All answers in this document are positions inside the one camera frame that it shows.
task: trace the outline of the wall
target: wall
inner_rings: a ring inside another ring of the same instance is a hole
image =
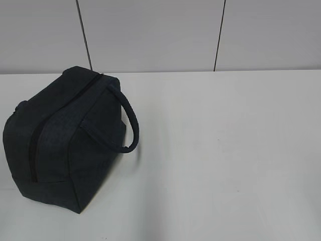
[[[321,68],[321,1],[226,0],[219,45],[224,0],[79,6],[99,72]],[[2,0],[0,33],[0,74],[89,67],[75,0]]]

